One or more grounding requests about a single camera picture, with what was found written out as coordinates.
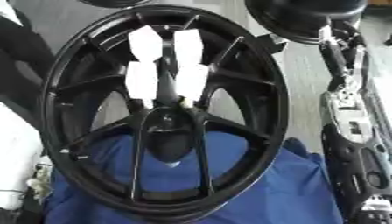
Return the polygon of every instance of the black wheel rim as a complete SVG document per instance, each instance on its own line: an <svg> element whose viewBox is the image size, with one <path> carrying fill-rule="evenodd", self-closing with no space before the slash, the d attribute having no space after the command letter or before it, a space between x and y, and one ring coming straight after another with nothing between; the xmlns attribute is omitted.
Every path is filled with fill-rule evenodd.
<svg viewBox="0 0 392 224"><path fill-rule="evenodd" d="M80 0L85 4L91 4L103 8L125 8L148 3L151 0Z"/></svg>
<svg viewBox="0 0 392 224"><path fill-rule="evenodd" d="M182 109L172 101L166 101L166 97L159 97L158 93L158 106L145 110L140 102L128 97L123 85L124 66L135 59L127 46L127 34L144 25L151 25L165 39L164 57L158 62L159 85L163 86L169 83L164 80L176 73L176 66L168 63L173 61L173 32L190 28L200 30L206 48L203 64L210 66L210 76L196 108ZM218 88L225 88L237 101L246 126L206 112L211 95ZM131 116L90 132L92 121L86 117L93 117L111 91L124 97ZM78 108L78 99L85 99L81 100L84 107L86 99L88 105L94 106ZM142 124L151 123L155 120L154 115L161 112L186 117L191 124L199 158L200 187L178 192L181 197L176 199L172 199L176 195L172 192L170 201L164 200L162 192L141 189L137 183L140 169L137 164L141 160L137 158L143 155L143 141L134 144L132 169L136 175L128 185L114 181L86 160L78 159L83 156L83 149L105 137L132 133L134 137L144 139L146 132ZM49 156L68 180L110 207L142 216L147 221L178 223L210 214L262 176L284 138L288 95L275 61L263 45L239 25L205 10L144 6L103 18L63 47L45 82L41 120ZM209 130L244 137L249 144L248 152L237 166L219 179L211 179L206 163L203 134Z"/></svg>

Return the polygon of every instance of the white foam block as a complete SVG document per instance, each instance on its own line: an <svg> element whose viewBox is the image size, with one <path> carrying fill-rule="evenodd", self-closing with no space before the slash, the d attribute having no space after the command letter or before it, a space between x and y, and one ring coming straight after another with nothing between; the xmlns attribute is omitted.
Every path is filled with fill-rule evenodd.
<svg viewBox="0 0 392 224"><path fill-rule="evenodd" d="M158 70L154 62L131 61L125 85L133 99L155 100L158 91Z"/></svg>
<svg viewBox="0 0 392 224"><path fill-rule="evenodd" d="M24 192L34 173L43 145L39 132L0 102L0 190ZM22 206L19 192L0 192L0 207Z"/></svg>
<svg viewBox="0 0 392 224"><path fill-rule="evenodd" d="M199 64L203 57L203 41L198 30L176 31L174 48L179 67Z"/></svg>
<svg viewBox="0 0 392 224"><path fill-rule="evenodd" d="M0 0L0 16L8 18L10 21L16 23L17 25L23 26L20 22L15 10L8 4L6 0Z"/></svg>
<svg viewBox="0 0 392 224"><path fill-rule="evenodd" d="M130 50L141 61L155 61L163 55L164 41L150 26L146 25L129 34Z"/></svg>
<svg viewBox="0 0 392 224"><path fill-rule="evenodd" d="M208 66L201 64L181 67L176 77L176 93L198 101L207 84L208 72Z"/></svg>

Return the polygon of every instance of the metal bracket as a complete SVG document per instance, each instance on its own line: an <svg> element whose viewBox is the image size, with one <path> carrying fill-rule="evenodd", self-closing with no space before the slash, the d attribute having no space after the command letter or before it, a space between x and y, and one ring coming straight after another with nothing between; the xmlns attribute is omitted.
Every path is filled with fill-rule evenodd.
<svg viewBox="0 0 392 224"><path fill-rule="evenodd" d="M262 45L267 49L268 53L280 53L284 51L289 43L289 40L277 36L276 34L270 33L257 37L257 39L262 43Z"/></svg>

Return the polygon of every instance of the machine part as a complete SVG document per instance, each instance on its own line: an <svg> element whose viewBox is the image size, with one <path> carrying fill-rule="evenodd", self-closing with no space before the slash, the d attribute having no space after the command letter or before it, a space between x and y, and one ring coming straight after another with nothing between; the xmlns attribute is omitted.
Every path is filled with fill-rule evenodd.
<svg viewBox="0 0 392 224"><path fill-rule="evenodd" d="M279 37L274 33L262 35L257 38L264 44L270 54L284 51L289 42L288 39Z"/></svg>
<svg viewBox="0 0 392 224"><path fill-rule="evenodd" d="M351 142L366 143L373 135L373 125L362 97L344 88L329 96L329 109L338 132Z"/></svg>
<svg viewBox="0 0 392 224"><path fill-rule="evenodd" d="M126 8L136 6L139 4L148 3L151 0L79 0L85 4L92 4L94 6L103 8Z"/></svg>
<svg viewBox="0 0 392 224"><path fill-rule="evenodd" d="M365 101L366 46L352 26L342 25L325 30L319 48L332 75L320 104L325 161L345 223L388 224L392 223L390 147L372 123Z"/></svg>
<svg viewBox="0 0 392 224"><path fill-rule="evenodd" d="M145 25L164 39L164 57L157 62L156 107L150 110L130 99L124 86L124 68L135 60L128 34ZM178 72L173 35L186 29L199 30L205 45L202 64L210 69L205 91L194 108L181 107L181 98L173 91ZM212 95L220 88L236 101L246 125L207 112ZM96 111L113 91L124 97L130 116L90 131ZM224 17L169 5L122 10L77 34L59 52L40 103L45 147L64 176L105 205L158 223L195 221L252 186L273 162L288 123L284 79L262 42ZM208 171L203 137L211 130L243 137L249 146L232 169L214 179ZM131 133L138 141L129 183L119 183L89 163L89 145ZM164 163L180 161L193 150L199 155L199 187L148 192L140 186L144 146L164 140L160 150L152 151Z"/></svg>
<svg viewBox="0 0 392 224"><path fill-rule="evenodd" d="M253 18L269 31L285 39L314 45L319 43L319 30L330 19L355 22L367 6L366 0L245 2Z"/></svg>
<svg viewBox="0 0 392 224"><path fill-rule="evenodd" d="M385 41L386 46L392 46L392 34L390 35L389 39Z"/></svg>

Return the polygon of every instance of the white cloth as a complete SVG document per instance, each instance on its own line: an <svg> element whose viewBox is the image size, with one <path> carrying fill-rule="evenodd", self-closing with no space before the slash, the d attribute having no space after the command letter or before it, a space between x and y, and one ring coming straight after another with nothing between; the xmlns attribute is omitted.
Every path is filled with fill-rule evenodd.
<svg viewBox="0 0 392 224"><path fill-rule="evenodd" d="M17 13L14 9L7 3L6 0L0 0L0 16L8 18L10 21L23 26L22 22L20 22Z"/></svg>
<svg viewBox="0 0 392 224"><path fill-rule="evenodd" d="M42 150L39 132L0 102L1 208L16 210L22 206L26 180L33 175Z"/></svg>

